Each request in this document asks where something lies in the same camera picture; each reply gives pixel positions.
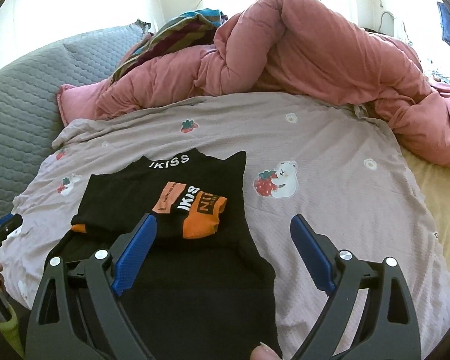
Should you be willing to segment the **green sleeve left forearm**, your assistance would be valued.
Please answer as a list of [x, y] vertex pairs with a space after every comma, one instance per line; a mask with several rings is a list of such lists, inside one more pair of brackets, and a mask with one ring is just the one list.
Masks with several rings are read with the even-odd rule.
[[17, 314], [12, 306], [9, 306], [10, 319], [5, 322], [0, 322], [0, 331], [4, 339], [10, 344], [15, 353], [21, 358], [25, 358], [23, 344], [19, 334], [19, 324]]

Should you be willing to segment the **right hand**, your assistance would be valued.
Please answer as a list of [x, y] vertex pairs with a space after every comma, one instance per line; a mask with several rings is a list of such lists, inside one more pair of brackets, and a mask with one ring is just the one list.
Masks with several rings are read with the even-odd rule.
[[250, 360], [281, 360], [281, 357], [268, 345], [261, 342], [250, 354]]

